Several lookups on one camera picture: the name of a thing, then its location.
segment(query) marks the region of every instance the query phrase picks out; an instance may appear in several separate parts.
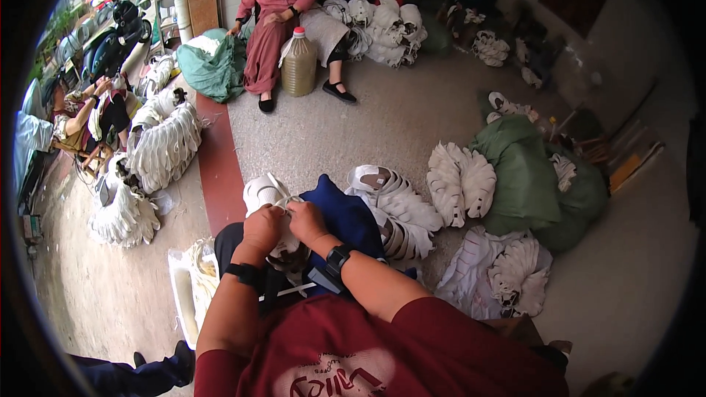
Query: black scooter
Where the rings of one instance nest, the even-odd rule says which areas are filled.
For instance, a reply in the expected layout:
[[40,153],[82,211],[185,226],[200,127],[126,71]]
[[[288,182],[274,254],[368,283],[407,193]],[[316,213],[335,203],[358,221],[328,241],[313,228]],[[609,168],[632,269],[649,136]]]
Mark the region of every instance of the black scooter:
[[113,0],[115,26],[103,31],[83,55],[81,80],[93,84],[101,76],[114,76],[137,43],[152,39],[152,24],[130,0]]

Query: red t-shirt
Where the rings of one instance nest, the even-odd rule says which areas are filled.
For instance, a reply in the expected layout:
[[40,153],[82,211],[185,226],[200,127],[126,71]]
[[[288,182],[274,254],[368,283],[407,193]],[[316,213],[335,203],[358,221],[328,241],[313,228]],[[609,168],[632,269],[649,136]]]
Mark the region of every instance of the red t-shirt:
[[196,362],[194,396],[567,396],[560,371],[451,305],[424,297],[392,323],[333,295],[283,314],[250,362]]

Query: elderly woman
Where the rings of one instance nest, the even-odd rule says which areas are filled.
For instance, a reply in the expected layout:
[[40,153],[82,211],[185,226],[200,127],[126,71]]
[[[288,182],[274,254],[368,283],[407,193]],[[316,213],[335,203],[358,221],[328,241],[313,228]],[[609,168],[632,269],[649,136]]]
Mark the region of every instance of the elderly woman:
[[[66,93],[66,85],[61,77],[56,77],[44,85],[42,92],[44,101],[53,103],[51,122],[54,123],[54,138],[60,143],[79,151],[93,152],[98,143],[88,129],[88,119],[94,107],[98,106],[100,96],[111,91],[112,83],[107,77],[100,77],[95,84],[83,92]],[[121,92],[111,92],[111,101],[104,105],[98,125],[102,136],[111,127],[118,131],[118,137],[123,149],[128,142],[128,126],[130,117],[127,113],[125,96]]]
[[272,89],[279,78],[278,61],[282,45],[292,37],[299,25],[299,15],[309,9],[314,0],[242,0],[235,26],[228,34],[238,34],[241,26],[252,13],[255,4],[260,15],[246,49],[247,63],[243,72],[243,85],[250,93],[260,95],[260,110],[275,110]]

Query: navy fabric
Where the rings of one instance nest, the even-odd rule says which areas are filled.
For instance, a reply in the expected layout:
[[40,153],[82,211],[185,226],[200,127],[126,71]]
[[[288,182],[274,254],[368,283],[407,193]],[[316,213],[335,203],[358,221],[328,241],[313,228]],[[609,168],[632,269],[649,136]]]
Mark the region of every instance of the navy fabric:
[[85,378],[102,396],[153,397],[174,386],[189,384],[189,366],[173,355],[162,362],[150,362],[133,368],[126,363],[112,363],[90,357],[71,356]]
[[[375,259],[385,257],[378,224],[362,199],[341,192],[325,173],[318,178],[316,189],[299,196],[313,202],[321,210],[326,228],[343,243],[352,244],[356,250]],[[326,261],[312,252],[306,273],[313,267],[325,265]],[[313,287],[306,291],[308,297],[323,293],[330,292],[324,287]]]

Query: motorcycle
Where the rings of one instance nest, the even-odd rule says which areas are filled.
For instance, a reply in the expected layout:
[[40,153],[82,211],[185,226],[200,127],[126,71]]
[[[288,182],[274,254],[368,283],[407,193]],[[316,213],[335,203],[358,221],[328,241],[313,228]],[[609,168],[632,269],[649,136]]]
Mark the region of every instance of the motorcycle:
[[81,79],[95,83],[101,76],[115,76],[138,43],[152,39],[152,24],[142,19],[145,12],[130,0],[113,0],[115,26],[103,31],[83,55]]

